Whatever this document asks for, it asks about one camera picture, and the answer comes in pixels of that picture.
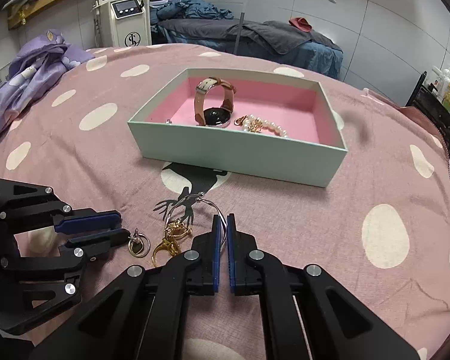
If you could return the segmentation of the gold spider brooch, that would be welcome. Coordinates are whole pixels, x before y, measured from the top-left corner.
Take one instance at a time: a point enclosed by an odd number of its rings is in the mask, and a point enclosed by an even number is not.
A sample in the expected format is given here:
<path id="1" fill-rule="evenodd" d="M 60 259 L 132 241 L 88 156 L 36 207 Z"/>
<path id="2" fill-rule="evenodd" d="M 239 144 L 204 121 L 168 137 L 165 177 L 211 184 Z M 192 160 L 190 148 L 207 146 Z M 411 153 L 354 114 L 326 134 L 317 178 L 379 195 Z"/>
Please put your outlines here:
<path id="1" fill-rule="evenodd" d="M 166 251 L 171 257 L 181 254 L 179 242 L 191 235 L 191 229 L 182 221 L 175 220 L 168 223 L 163 231 L 161 242 L 153 250 L 151 258 L 153 266 L 158 267 L 157 255 L 161 251 Z"/>

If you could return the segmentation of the beige strap wrist watch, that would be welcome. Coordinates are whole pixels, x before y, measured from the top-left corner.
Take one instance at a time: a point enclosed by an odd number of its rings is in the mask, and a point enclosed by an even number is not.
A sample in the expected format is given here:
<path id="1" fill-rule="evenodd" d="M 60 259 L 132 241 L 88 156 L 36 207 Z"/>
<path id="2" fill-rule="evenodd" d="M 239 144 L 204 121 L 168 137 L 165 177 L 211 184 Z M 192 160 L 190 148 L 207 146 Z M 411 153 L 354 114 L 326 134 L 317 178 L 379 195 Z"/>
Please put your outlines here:
<path id="1" fill-rule="evenodd" d="M 234 112 L 236 87 L 223 79 L 209 76 L 196 86 L 194 119 L 201 127 L 226 128 Z"/>

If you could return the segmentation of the gold chain charm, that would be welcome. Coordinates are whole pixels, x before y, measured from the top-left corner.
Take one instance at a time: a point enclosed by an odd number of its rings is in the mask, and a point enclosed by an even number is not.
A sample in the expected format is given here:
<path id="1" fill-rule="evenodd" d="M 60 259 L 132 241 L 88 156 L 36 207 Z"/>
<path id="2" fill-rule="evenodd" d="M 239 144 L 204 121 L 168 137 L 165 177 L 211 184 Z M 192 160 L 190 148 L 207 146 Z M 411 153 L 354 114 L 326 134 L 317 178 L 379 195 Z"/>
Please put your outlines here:
<path id="1" fill-rule="evenodd" d="M 263 130 L 263 121 L 252 115 L 243 115 L 235 119 L 234 125 L 248 133 L 260 133 Z"/>

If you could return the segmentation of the mint green pink jewelry box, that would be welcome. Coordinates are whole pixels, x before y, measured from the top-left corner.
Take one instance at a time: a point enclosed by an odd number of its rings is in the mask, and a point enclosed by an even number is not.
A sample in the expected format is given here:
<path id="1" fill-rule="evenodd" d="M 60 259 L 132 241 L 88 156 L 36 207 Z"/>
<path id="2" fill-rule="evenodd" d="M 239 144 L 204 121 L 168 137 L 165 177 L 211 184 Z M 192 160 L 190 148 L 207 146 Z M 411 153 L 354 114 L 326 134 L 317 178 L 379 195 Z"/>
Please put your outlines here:
<path id="1" fill-rule="evenodd" d="M 236 88 L 232 119 L 253 115 L 285 130 L 248 133 L 194 119 L 197 84 L 218 77 Z M 348 152 L 320 82 L 274 72 L 187 68 L 128 121 L 145 158 L 325 188 Z"/>

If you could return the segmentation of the pink polka dot bedsheet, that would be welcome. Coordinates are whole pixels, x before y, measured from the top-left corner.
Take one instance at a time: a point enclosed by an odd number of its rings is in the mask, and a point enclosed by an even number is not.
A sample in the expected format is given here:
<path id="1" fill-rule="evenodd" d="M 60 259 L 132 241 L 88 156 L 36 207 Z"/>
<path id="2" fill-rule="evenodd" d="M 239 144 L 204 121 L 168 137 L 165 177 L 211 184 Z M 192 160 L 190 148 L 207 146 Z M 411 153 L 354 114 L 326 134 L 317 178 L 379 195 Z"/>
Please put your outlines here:
<path id="1" fill-rule="evenodd" d="M 418 110 L 379 94 L 203 46 L 98 49 L 0 139 L 0 178 L 51 186 L 74 207 L 117 210 L 153 244 L 162 211 L 203 192 L 284 264 L 319 264 L 422 359 L 450 334 L 450 161 Z M 144 158 L 128 120 L 185 68 L 318 81 L 348 154 L 326 188 Z"/>

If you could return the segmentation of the purple floral blanket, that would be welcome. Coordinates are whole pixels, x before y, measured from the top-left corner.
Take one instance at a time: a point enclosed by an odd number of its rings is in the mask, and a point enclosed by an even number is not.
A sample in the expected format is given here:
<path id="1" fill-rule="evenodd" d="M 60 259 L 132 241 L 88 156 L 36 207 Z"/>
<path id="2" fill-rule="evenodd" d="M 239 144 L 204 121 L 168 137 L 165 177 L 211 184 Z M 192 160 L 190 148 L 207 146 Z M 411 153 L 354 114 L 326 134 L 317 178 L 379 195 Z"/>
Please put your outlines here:
<path id="1" fill-rule="evenodd" d="M 9 80 L 0 87 L 0 134 L 66 72 L 93 58 L 91 53 L 66 42 L 55 29 L 26 43 L 9 65 Z"/>

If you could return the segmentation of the white beauty machine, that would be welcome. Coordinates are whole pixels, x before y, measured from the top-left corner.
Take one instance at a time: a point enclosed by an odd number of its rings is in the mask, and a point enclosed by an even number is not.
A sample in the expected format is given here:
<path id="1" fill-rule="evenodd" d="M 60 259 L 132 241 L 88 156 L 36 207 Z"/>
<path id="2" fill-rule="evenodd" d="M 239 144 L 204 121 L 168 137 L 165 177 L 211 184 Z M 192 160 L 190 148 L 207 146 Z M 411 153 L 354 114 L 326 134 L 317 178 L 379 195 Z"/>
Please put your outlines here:
<path id="1" fill-rule="evenodd" d="M 97 47 L 152 44 L 149 0 L 97 0 L 92 12 Z"/>

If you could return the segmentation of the blue crumpled duvet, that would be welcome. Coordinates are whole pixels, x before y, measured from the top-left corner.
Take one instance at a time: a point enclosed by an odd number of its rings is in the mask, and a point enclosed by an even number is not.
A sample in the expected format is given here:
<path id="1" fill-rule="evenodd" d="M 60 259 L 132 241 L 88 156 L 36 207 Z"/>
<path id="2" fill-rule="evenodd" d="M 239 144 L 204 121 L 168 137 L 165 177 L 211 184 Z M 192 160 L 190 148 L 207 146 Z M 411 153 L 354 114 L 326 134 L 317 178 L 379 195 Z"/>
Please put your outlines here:
<path id="1" fill-rule="evenodd" d="M 172 19 L 233 20 L 230 10 L 216 7 L 204 0 L 168 0 L 159 7 L 150 7 L 151 24 Z"/>

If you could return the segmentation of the black trolley cart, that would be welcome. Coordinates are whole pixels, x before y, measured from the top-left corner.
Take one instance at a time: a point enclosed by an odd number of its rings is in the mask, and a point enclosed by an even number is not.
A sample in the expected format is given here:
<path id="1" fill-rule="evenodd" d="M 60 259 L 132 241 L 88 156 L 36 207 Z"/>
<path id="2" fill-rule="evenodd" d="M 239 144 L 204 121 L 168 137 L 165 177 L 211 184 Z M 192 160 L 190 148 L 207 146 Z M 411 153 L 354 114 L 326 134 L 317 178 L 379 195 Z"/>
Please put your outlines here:
<path id="1" fill-rule="evenodd" d="M 423 72 L 406 106 L 417 108 L 430 119 L 444 139 L 450 156 L 450 113 L 425 85 L 426 78 L 427 72 Z"/>

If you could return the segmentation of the blue massage bed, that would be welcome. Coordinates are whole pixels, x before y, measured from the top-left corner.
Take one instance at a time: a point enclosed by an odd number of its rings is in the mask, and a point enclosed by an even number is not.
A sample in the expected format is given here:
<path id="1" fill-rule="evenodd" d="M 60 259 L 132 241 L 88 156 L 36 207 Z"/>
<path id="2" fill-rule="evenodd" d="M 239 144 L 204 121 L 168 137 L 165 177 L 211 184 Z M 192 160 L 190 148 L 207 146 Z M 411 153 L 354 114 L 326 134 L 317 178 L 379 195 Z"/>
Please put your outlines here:
<path id="1" fill-rule="evenodd" d="M 263 23 L 236 19 L 167 19 L 156 25 L 169 43 L 196 44 L 245 57 L 265 59 L 339 79 L 344 53 L 328 37 L 303 32 L 279 21 Z"/>

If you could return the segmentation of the dark grey towel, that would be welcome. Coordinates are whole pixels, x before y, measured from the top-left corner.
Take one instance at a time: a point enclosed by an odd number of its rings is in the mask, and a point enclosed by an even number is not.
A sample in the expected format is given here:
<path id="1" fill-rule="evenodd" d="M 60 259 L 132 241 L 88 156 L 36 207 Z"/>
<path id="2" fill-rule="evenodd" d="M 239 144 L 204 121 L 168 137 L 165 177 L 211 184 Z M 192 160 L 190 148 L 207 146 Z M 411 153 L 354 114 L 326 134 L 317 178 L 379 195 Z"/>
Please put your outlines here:
<path id="1" fill-rule="evenodd" d="M 286 55 L 307 42 L 320 42 L 312 33 L 304 33 L 290 24 L 274 20 L 264 23 L 245 21 L 242 25 L 230 27 L 227 33 L 249 39 L 263 49 L 278 55 Z"/>

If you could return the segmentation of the red folded cloth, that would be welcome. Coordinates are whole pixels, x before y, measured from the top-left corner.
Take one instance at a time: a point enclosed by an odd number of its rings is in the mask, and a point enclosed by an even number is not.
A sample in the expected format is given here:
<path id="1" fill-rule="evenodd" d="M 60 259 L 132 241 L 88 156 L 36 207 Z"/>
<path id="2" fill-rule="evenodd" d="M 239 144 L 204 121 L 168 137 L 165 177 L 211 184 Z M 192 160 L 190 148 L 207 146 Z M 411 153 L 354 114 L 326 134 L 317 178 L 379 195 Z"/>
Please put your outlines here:
<path id="1" fill-rule="evenodd" d="M 310 33 L 313 27 L 304 17 L 294 17 L 289 20 L 289 24 L 304 33 Z"/>

